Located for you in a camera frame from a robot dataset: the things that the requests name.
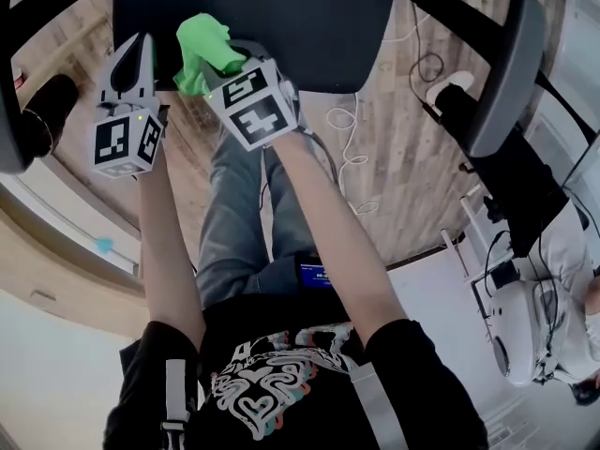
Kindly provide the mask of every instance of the floor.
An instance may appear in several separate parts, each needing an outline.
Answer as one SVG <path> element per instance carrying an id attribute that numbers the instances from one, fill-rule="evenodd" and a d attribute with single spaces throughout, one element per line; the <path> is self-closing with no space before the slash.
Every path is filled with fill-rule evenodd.
<path id="1" fill-rule="evenodd" d="M 465 1 L 499 23 L 503 22 L 509 2 Z M 544 67 L 548 70 L 558 48 L 564 0 L 540 1 L 547 11 Z M 67 120 L 56 156 L 109 206 L 137 224 L 137 189 L 133 179 L 109 181 L 94 175 L 88 170 L 86 160 L 85 133 L 94 115 L 94 81 L 112 50 L 111 11 L 112 0 L 80 0 L 38 32 L 14 60 L 25 74 L 31 73 L 83 24 L 97 15 L 108 17 L 107 23 L 87 38 L 61 68 L 79 85 L 81 98 Z M 401 38 L 413 24 L 407 1 L 396 0 L 385 38 Z M 433 19 L 420 28 L 423 52 L 435 51 L 443 58 L 443 75 L 457 69 L 473 73 L 475 85 L 471 94 L 477 97 L 488 74 L 483 59 Z M 442 229 L 452 237 L 457 236 L 466 220 L 458 200 L 477 183 L 475 176 L 458 171 L 464 156 L 421 110 L 409 88 L 408 73 L 416 55 L 414 35 L 402 42 L 382 44 L 367 84 L 358 95 L 358 128 L 348 151 L 349 157 L 368 157 L 365 165 L 346 170 L 346 193 L 354 207 L 370 201 L 379 204 L 376 212 L 359 218 L 386 263 L 401 261 L 439 245 Z M 431 71 L 427 63 L 424 71 Z M 416 91 L 423 96 L 427 85 L 417 80 L 414 79 Z M 180 97 L 175 93 L 159 96 L 162 103 L 171 105 L 165 148 L 182 231 L 190 257 L 195 261 L 200 229 L 211 199 L 208 174 L 218 122 L 201 98 Z M 347 131 L 329 127 L 325 114 L 336 106 L 353 112 L 354 97 L 305 93 L 302 102 L 309 124 L 340 165 L 341 151 L 349 135 Z M 333 117 L 339 126 L 347 123 L 344 120 L 347 117 L 340 113 Z"/>

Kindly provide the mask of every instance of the white sneaker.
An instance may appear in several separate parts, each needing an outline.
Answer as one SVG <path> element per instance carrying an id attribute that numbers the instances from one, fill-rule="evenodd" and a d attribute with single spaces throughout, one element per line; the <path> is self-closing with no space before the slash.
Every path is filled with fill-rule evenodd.
<path id="1" fill-rule="evenodd" d="M 467 90 L 469 90 L 471 88 L 471 85 L 473 85 L 474 81 L 475 81 L 475 78 L 470 71 L 459 70 L 457 72 L 454 72 L 447 79 L 431 86 L 427 90 L 427 93 L 425 94 L 425 100 L 427 101 L 427 103 L 429 105 L 431 105 L 433 107 L 433 106 L 435 106 L 435 99 L 438 97 L 438 95 L 441 93 L 441 91 L 448 85 L 450 85 L 450 84 L 458 85 L 466 92 Z"/>

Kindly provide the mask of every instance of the green cloth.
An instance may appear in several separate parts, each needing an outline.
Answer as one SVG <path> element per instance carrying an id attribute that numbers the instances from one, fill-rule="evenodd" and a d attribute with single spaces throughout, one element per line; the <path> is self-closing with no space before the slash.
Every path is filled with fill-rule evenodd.
<path id="1" fill-rule="evenodd" d="M 201 13 L 177 29 L 184 67 L 174 76 L 179 91 L 184 95 L 206 95 L 210 92 L 201 72 L 201 59 L 226 75 L 242 69 L 246 57 L 233 50 L 229 44 L 229 27 Z"/>

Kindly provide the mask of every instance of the black t-shirt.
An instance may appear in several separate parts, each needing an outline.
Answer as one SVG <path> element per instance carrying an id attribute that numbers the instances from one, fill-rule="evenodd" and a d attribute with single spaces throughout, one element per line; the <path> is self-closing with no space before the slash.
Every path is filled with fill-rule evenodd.
<path id="1" fill-rule="evenodd" d="M 378 448 L 349 376 L 366 361 L 411 449 L 488 448 L 469 396 L 417 322 L 391 322 L 363 349 L 336 294 L 324 291 L 239 296 L 204 318 L 200 355 L 160 322 L 121 352 L 125 378 L 106 450 L 162 448 L 171 359 L 186 361 L 186 449 Z M 194 412 L 197 382 L 206 399 Z"/>

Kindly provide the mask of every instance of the chair backrest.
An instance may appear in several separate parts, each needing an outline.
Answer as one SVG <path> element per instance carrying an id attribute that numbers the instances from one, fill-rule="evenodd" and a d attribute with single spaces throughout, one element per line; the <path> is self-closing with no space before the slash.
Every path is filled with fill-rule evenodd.
<path id="1" fill-rule="evenodd" d="M 232 38 L 260 42 L 302 90 L 351 93 L 365 83 L 393 0 L 113 0 L 115 47 L 137 32 L 157 44 L 158 88 L 173 88 L 182 60 L 175 32 L 200 12 Z"/>

